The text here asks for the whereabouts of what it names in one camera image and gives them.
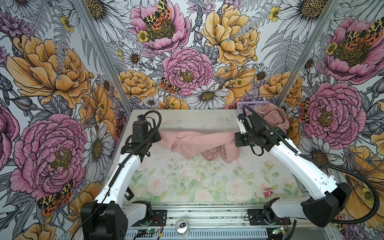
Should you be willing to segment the lavender plastic laundry basket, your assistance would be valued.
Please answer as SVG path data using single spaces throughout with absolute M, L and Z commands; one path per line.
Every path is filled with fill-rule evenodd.
M 236 111 L 237 111 L 237 114 L 242 114 L 243 113 L 243 106 L 246 105 L 246 106 L 249 106 L 251 108 L 256 108 L 256 107 L 259 107 L 259 106 L 264 106 L 266 104 L 268 104 L 269 102 L 268 101 L 250 101 L 250 102 L 237 102 L 237 108 L 236 108 Z

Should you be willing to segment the pink printed t-shirt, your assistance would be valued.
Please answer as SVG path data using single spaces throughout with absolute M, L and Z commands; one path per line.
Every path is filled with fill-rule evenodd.
M 226 163 L 237 161 L 241 149 L 236 146 L 235 134 L 230 132 L 203 134 L 184 131 L 160 131 L 159 144 L 166 149 L 183 155 L 187 160 L 201 155 L 207 161 L 221 158 Z

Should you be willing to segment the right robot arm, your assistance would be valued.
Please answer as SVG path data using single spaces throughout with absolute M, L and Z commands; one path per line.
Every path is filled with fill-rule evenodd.
M 279 159 L 304 185 L 309 196 L 297 200 L 273 198 L 264 205 L 264 220 L 271 224 L 276 219 L 297 218 L 309 220 L 324 228 L 345 207 L 351 188 L 337 183 L 315 164 L 300 156 L 300 151 L 280 128 L 268 128 L 256 115 L 237 117 L 240 131 L 235 133 L 237 147 L 260 147 Z

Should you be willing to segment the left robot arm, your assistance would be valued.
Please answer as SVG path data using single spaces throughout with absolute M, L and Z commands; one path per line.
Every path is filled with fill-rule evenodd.
M 81 208 L 81 229 L 85 240 L 123 240 L 129 227 L 152 220 L 150 202 L 136 201 L 127 210 L 123 202 L 134 197 L 130 182 L 153 143 L 161 140 L 159 122 L 145 119 L 133 123 L 133 133 L 121 148 L 121 156 L 106 187 L 92 203 Z

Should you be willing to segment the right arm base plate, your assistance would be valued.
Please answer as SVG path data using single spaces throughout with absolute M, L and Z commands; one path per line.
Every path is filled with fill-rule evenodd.
M 292 224 L 289 218 L 278 218 L 267 209 L 248 209 L 244 220 L 251 226 L 289 226 Z

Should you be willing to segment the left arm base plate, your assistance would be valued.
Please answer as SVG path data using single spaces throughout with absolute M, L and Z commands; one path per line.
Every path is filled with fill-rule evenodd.
M 165 227 L 167 224 L 167 210 L 153 210 L 150 220 L 141 220 L 133 225 L 133 227 Z

